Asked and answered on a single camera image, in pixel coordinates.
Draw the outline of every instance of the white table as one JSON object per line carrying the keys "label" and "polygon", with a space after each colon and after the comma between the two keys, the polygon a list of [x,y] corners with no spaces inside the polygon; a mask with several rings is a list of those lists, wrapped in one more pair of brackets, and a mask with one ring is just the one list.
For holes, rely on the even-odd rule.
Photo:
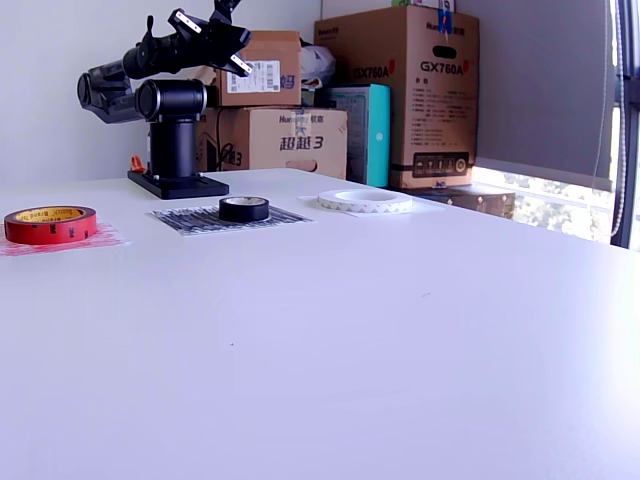
{"label": "white table", "polygon": [[0,258],[3,480],[637,480],[640,256],[349,188],[224,173],[317,220],[184,238],[128,180],[5,192],[92,206],[128,246]]}

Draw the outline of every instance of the tape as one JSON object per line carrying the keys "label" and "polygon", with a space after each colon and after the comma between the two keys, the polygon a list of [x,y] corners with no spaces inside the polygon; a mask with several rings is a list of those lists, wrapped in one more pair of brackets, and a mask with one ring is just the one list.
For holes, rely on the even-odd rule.
{"label": "tape", "polygon": [[332,190],[318,195],[320,206],[353,213],[402,213],[413,209],[409,195],[384,190]]}
{"label": "tape", "polygon": [[96,230],[96,211],[86,207],[30,208],[4,217],[7,240],[25,245],[79,242]]}
{"label": "tape", "polygon": [[269,218],[269,200],[259,197],[229,197],[220,200],[220,220],[234,223],[259,222]]}

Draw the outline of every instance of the orange object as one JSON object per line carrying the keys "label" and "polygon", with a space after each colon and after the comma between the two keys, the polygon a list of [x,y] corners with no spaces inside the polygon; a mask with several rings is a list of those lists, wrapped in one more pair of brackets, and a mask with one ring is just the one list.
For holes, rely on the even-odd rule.
{"label": "orange object", "polygon": [[54,245],[85,240],[97,231],[96,211],[87,207],[39,207],[4,218],[7,240],[25,245]]}
{"label": "orange object", "polygon": [[136,173],[145,173],[147,169],[142,165],[142,160],[137,155],[131,157],[131,171]]}

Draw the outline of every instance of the cable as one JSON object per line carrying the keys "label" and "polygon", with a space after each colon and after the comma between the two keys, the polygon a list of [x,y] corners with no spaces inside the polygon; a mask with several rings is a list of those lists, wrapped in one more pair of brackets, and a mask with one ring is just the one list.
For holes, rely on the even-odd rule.
{"label": "cable", "polygon": [[[618,57],[618,75],[619,78],[622,80],[624,78],[624,64],[623,64],[623,58],[622,58],[622,21],[621,21],[621,15],[620,15],[620,4],[618,1],[615,2],[616,7],[615,7],[615,24],[614,24],[614,28],[615,28],[615,34],[616,34],[616,54]],[[604,15],[604,38],[605,38],[605,48],[604,48],[604,79],[603,79],[603,96],[602,96],[602,116],[600,119],[600,135],[598,137],[598,150],[597,150],[597,159],[596,159],[596,164],[595,167],[593,169],[593,182],[591,183],[591,197],[590,197],[590,202],[589,202],[589,217],[593,218],[593,190],[595,190],[595,182],[596,182],[596,178],[598,175],[598,167],[600,166],[600,151],[602,150],[602,139],[604,136],[604,124],[605,124],[605,118],[607,115],[607,87],[608,87],[608,77],[609,77],[609,49],[611,48],[611,45],[608,43],[608,39],[609,39],[609,15],[611,15],[611,4],[609,0],[604,0],[604,8],[605,8],[605,15]],[[627,173],[627,151],[626,151],[626,110],[625,110],[625,105],[624,105],[624,84],[621,85],[620,88],[620,138],[619,138],[619,142],[621,145],[621,148],[619,149],[619,154],[618,154],[618,158],[619,158],[619,164],[620,164],[620,168],[622,169],[622,184],[621,185],[617,185],[618,188],[620,188],[620,208],[618,210],[618,215],[616,217],[616,219],[613,222],[612,225],[612,232],[609,234],[611,237],[614,237],[618,231],[620,230],[620,226],[622,224],[622,217],[623,217],[623,213],[624,213],[624,201],[625,201],[625,194],[626,194],[626,184],[625,184],[625,179],[626,179],[626,173]]]}
{"label": "cable", "polygon": [[216,119],[216,149],[218,150],[218,161],[216,162],[215,172],[222,171],[222,163],[233,154],[233,144],[225,143],[220,148],[220,116],[225,109],[219,107],[218,118]]}
{"label": "cable", "polygon": [[614,237],[620,231],[622,226],[622,218],[624,216],[624,204],[626,200],[626,187],[627,187],[627,121],[626,121],[626,106],[624,99],[624,59],[622,57],[622,20],[620,14],[620,2],[616,1],[616,43],[618,50],[618,77],[620,78],[620,153],[618,155],[620,167],[622,168],[622,178],[620,182],[620,207],[618,208],[618,216],[615,219],[613,225],[613,231],[611,236]]}

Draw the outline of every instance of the wall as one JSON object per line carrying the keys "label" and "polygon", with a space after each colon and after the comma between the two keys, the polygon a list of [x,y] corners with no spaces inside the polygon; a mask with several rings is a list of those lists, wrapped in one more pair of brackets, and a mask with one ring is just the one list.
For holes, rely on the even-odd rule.
{"label": "wall", "polygon": [[[5,16],[0,41],[0,187],[124,177],[133,153],[146,151],[144,122],[105,125],[80,108],[76,82],[90,67],[140,41],[146,16],[154,34],[173,30],[178,7],[208,18],[210,0],[23,0]],[[320,0],[243,0],[234,23],[300,30],[313,38]]]}

